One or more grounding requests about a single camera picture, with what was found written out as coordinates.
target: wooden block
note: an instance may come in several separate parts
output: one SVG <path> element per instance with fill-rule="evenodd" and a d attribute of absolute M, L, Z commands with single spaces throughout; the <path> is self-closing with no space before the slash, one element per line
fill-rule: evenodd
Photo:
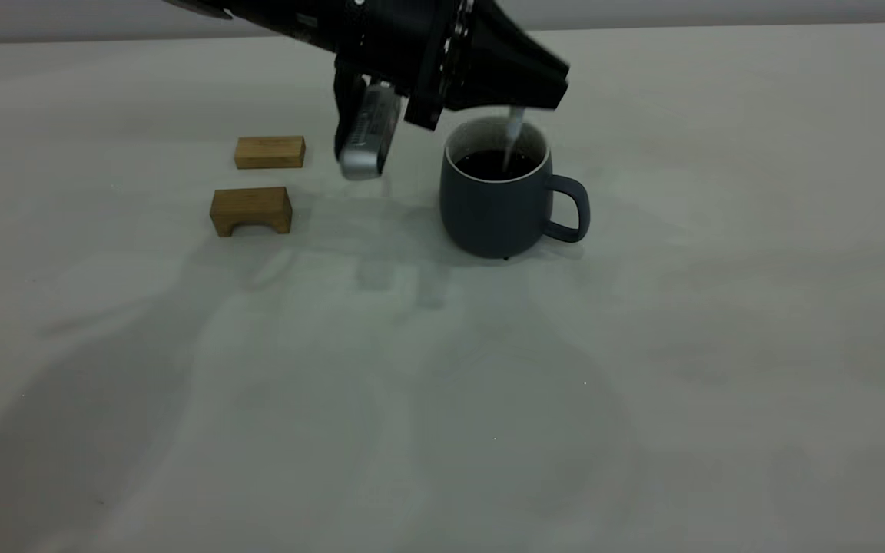
<path fill-rule="evenodd" d="M 239 224 L 264 224 L 279 234 L 292 231 L 292 203 L 285 188 L 218 190 L 210 207 L 217 235 L 231 236 Z"/>
<path fill-rule="evenodd" d="M 239 169 L 302 167 L 305 158 L 304 137 L 242 137 L 234 151 Z"/>

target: mug handle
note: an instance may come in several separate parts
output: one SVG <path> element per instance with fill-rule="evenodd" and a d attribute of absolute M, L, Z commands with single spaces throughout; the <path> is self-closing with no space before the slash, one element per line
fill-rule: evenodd
<path fill-rule="evenodd" d="M 549 221 L 545 227 L 545 235 L 562 242 L 575 243 L 586 238 L 589 232 L 589 194 L 586 188 L 570 178 L 552 175 L 545 188 L 552 192 L 562 192 L 575 201 L 575 206 L 579 208 L 579 228 L 563 227 L 558 223 Z"/>

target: mug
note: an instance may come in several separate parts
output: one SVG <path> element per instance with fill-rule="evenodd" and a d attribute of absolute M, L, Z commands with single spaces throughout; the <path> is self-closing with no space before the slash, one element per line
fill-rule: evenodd
<path fill-rule="evenodd" d="M 520 255 L 543 235 L 562 242 L 582 240 L 589 231 L 589 195 L 579 182 L 552 173 L 548 141 L 534 125 L 525 123 L 514 147 L 536 165 L 527 175 L 484 180 L 457 167 L 470 154 L 505 150 L 506 136 L 507 118 L 487 117 L 464 124 L 449 137 L 439 189 L 446 233 L 460 248 L 488 259 Z M 555 192 L 575 201 L 579 228 L 551 221 Z"/>

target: dark liquid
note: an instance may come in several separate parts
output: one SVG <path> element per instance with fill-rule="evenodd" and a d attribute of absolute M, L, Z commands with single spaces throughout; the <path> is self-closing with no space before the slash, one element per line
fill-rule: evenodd
<path fill-rule="evenodd" d="M 503 162 L 505 162 L 505 151 L 484 150 L 467 155 L 456 164 L 456 168 L 480 180 L 513 180 L 527 175 L 538 167 L 536 162 L 531 161 L 531 158 L 521 154 L 520 151 L 514 151 L 510 155 L 507 171 L 503 169 Z"/>

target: rectangular wooden block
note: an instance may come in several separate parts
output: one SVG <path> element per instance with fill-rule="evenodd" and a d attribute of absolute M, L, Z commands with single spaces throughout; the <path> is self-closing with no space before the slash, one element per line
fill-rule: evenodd
<path fill-rule="evenodd" d="M 217 235 L 231 236 L 239 224 L 264 224 L 279 234 L 292 232 L 292 203 L 284 187 L 218 190 L 210 206 Z"/>
<path fill-rule="evenodd" d="M 242 137 L 234 151 L 239 169 L 302 167 L 305 158 L 304 137 Z"/>

